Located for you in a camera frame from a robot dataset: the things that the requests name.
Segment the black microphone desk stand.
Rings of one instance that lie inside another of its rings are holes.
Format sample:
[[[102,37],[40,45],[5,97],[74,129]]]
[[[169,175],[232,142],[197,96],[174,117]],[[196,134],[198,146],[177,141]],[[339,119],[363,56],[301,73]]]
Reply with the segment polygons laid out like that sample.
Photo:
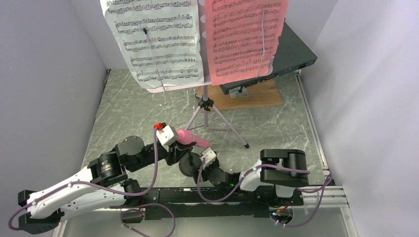
[[[183,175],[193,177],[199,170],[201,164],[201,156],[197,153],[190,152],[180,159],[178,166]]]

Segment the white sheet music page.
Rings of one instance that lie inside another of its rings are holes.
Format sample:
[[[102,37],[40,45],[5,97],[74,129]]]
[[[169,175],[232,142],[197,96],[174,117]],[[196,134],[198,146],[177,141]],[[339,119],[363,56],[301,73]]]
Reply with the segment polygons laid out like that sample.
[[[144,89],[204,82],[196,0],[102,0],[127,67]]]

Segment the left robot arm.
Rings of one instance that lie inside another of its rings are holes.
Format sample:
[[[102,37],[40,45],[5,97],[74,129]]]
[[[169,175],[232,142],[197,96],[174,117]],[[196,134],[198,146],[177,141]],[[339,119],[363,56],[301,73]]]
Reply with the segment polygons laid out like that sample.
[[[149,145],[138,136],[129,136],[73,176],[41,191],[21,191],[18,204],[26,213],[16,213],[16,230],[38,235],[85,212],[141,205],[154,189],[158,162],[174,165],[195,145],[195,139],[178,136],[154,138]]]

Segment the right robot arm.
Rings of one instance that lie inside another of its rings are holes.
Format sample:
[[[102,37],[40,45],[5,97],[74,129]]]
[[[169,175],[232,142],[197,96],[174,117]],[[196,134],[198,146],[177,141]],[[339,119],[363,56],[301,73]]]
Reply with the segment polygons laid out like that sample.
[[[284,205],[291,199],[297,188],[309,184],[305,152],[295,149],[263,149],[259,160],[249,169],[238,173],[228,173],[219,166],[217,155],[211,149],[203,152],[193,171],[198,193],[207,202],[221,202],[234,193],[255,192],[259,187],[273,190],[272,198],[278,205]],[[209,181],[216,189],[226,192],[226,196],[206,199],[200,184]]]

